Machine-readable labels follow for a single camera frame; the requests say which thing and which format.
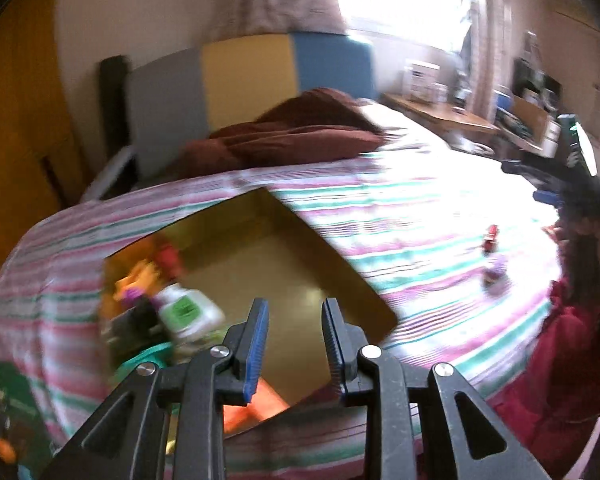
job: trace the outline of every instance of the red jacket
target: red jacket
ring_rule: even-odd
[[[552,478],[568,473],[596,423],[568,420],[600,410],[598,312],[565,305],[565,296],[565,282],[554,282],[553,307],[525,371],[490,402]]]

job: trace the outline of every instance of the wooden wardrobe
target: wooden wardrobe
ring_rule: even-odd
[[[54,7],[11,0],[0,15],[0,267],[88,181],[59,79]]]

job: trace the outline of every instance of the child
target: child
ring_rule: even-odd
[[[562,278],[525,371],[491,401],[552,478],[578,459],[600,414],[600,217],[555,230]]]

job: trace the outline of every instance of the blue headboard panel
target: blue headboard panel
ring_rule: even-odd
[[[322,86],[357,98],[378,97],[371,43],[320,32],[293,32],[291,36],[300,91]]]

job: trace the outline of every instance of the wooden desk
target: wooden desk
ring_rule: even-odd
[[[384,94],[384,97],[391,104],[420,115],[444,130],[462,130],[464,132],[478,132],[481,134],[498,133],[498,127],[494,124],[469,112],[459,114],[452,110],[453,107],[450,104],[429,105],[417,103],[395,94]]]

